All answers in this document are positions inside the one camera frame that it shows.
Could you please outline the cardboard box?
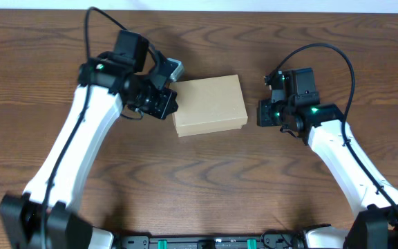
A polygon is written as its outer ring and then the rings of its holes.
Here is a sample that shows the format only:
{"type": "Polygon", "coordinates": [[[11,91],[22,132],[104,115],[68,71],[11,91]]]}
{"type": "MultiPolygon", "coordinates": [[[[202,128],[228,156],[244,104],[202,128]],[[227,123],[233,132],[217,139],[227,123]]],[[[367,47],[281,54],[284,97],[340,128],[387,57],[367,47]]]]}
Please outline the cardboard box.
{"type": "Polygon", "coordinates": [[[237,75],[176,82],[173,123],[180,137],[240,129],[248,116],[237,75]]]}

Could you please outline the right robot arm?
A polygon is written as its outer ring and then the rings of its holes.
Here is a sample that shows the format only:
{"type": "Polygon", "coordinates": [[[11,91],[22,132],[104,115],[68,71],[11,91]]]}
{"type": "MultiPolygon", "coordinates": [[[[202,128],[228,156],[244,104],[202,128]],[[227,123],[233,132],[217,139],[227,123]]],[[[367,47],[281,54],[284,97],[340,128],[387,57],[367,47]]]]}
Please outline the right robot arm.
{"type": "Polygon", "coordinates": [[[327,165],[354,216],[349,230],[317,225],[295,248],[398,248],[398,190],[374,166],[335,104],[293,107],[261,100],[257,123],[300,138],[327,165]]]}

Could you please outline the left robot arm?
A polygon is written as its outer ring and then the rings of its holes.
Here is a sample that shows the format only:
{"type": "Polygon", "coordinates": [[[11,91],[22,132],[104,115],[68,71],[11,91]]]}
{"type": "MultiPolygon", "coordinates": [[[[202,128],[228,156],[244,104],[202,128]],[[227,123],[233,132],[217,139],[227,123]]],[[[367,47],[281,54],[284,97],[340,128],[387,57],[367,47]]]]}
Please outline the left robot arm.
{"type": "Polygon", "coordinates": [[[177,93],[166,84],[183,74],[182,62],[157,53],[149,74],[141,69],[108,53],[81,65],[70,112],[49,155],[21,196],[1,200],[12,248],[120,248],[112,232],[77,213],[97,153],[123,109],[164,120],[178,108],[177,93]]]}

